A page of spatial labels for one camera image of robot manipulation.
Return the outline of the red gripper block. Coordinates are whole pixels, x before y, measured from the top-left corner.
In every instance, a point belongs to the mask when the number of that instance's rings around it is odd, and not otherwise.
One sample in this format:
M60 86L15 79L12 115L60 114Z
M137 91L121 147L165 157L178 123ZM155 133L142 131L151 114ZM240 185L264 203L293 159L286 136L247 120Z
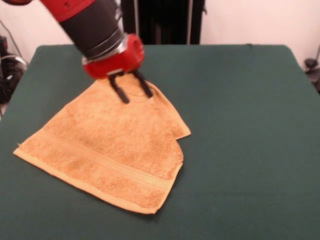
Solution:
M117 74L126 74L133 71L139 80L140 86L148 98L153 97L146 78L137 69L145 58L145 49L142 40L135 34L126 34L121 43L111 52L94 60L82 57L81 63L86 73L94 79L108 77L112 89L124 104L130 101L125 92L116 83Z

